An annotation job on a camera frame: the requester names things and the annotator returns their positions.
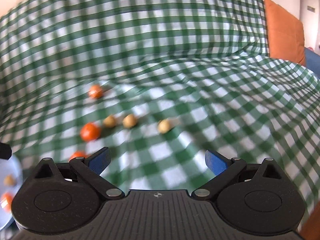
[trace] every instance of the small round snack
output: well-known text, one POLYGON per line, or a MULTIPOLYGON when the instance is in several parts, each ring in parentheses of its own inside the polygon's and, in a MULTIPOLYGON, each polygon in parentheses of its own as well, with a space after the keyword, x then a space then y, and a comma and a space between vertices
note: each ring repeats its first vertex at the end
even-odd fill
POLYGON ((89 97, 98 99, 103 96, 103 89, 99 85, 93 85, 89 92, 88 92, 89 97))
POLYGON ((101 134, 100 127, 96 126, 93 122, 87 123, 80 130, 80 136, 85 142, 90 142, 98 139, 101 134))
POLYGON ((160 133, 167 133, 172 129, 172 125, 168 119, 164 119, 158 124, 158 131, 160 133))
POLYGON ((74 158, 76 158, 76 157, 84 157, 84 158, 86 158, 87 155, 83 151, 76 151, 73 155, 71 155, 71 157, 69 158, 69 161, 74 159, 74 158))
POLYGON ((106 119, 103 120, 105 127, 114 128, 117 124, 117 121, 113 115, 109 115, 106 119))
POLYGON ((4 211, 10 213, 11 212, 11 204, 12 204, 13 196, 6 192, 1 196, 0 204, 4 211))
POLYGON ((10 174, 4 177, 3 184, 7 187, 14 187, 17 185, 16 179, 10 174))
POLYGON ((128 116, 126 116, 123 121, 122 124, 125 128, 132 128, 134 127, 136 124, 138 123, 137 118, 133 115, 133 114, 129 114, 128 116))

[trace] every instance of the orange cushion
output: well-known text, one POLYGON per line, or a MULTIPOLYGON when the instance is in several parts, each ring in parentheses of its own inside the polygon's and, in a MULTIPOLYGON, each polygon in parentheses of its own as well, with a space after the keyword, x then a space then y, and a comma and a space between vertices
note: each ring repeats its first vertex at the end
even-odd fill
POLYGON ((270 57, 306 65, 300 20, 271 0, 264 0, 270 57))

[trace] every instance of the beige ball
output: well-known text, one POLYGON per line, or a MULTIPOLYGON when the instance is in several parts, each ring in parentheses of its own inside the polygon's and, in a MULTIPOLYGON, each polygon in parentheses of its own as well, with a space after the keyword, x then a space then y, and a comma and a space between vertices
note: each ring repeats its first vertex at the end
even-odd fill
POLYGON ((116 126, 117 121, 113 115, 109 115, 106 119, 103 120, 103 124, 105 127, 113 128, 116 126))
POLYGON ((168 119, 162 120, 158 124, 158 131, 160 133, 167 133, 172 129, 171 122, 168 119))
POLYGON ((129 114, 123 119, 122 124, 125 128, 132 128, 137 124, 137 122, 137 118, 133 114, 129 114))
POLYGON ((15 185, 17 185, 17 181, 12 175, 7 175, 3 180, 3 184, 7 187, 14 187, 15 185))

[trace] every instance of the black object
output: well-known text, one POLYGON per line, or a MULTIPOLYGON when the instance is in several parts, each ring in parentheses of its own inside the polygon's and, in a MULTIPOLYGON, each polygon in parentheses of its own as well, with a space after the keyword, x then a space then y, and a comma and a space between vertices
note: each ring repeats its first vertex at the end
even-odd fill
POLYGON ((0 159, 9 160, 11 155, 11 147, 8 144, 0 143, 0 159))
POLYGON ((107 147, 69 163, 42 159, 12 202, 22 229, 13 239, 302 239, 295 230, 303 200, 273 159, 226 160, 228 168, 191 196, 186 190, 125 196, 99 176, 110 161, 107 147))

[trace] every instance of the crosshair logo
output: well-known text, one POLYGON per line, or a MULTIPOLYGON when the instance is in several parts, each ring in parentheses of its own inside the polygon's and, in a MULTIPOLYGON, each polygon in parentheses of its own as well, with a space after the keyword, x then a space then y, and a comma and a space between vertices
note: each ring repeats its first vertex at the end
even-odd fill
POLYGON ((157 192, 155 194, 153 194, 156 198, 160 198, 163 196, 163 194, 161 194, 160 192, 157 192))

